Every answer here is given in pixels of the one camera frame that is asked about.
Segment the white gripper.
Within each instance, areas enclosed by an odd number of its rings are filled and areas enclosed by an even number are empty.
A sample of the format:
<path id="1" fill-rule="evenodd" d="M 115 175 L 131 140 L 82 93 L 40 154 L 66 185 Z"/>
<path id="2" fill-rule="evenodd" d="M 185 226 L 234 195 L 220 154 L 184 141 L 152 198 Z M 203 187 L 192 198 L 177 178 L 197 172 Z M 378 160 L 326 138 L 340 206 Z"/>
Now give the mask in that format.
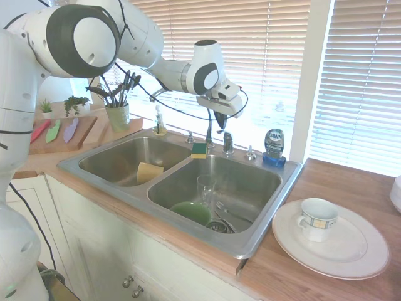
<path id="1" fill-rule="evenodd" d="M 196 100 L 200 106 L 214 111 L 216 122 L 221 129 L 225 129 L 226 127 L 226 115 L 233 116 L 236 114 L 235 118 L 238 118 L 242 114 L 241 112 L 239 113 L 240 109 L 243 108 L 242 98 L 239 95 L 230 100 L 196 96 Z"/>

